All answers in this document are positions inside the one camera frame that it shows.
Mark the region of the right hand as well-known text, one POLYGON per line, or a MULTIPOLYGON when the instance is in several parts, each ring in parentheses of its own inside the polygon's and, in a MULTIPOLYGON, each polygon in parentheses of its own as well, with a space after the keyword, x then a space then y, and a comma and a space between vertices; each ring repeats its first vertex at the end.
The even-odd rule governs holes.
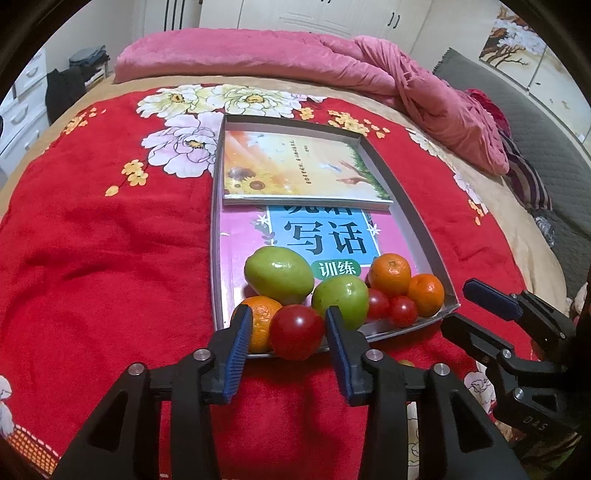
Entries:
POLYGON ((571 303, 570 316, 572 318, 578 317, 583 310, 583 307, 584 307, 585 301, 586 301, 586 296, 587 296, 587 287, 588 287, 588 283, 585 282, 581 286, 581 288, 578 290, 574 300, 571 303))

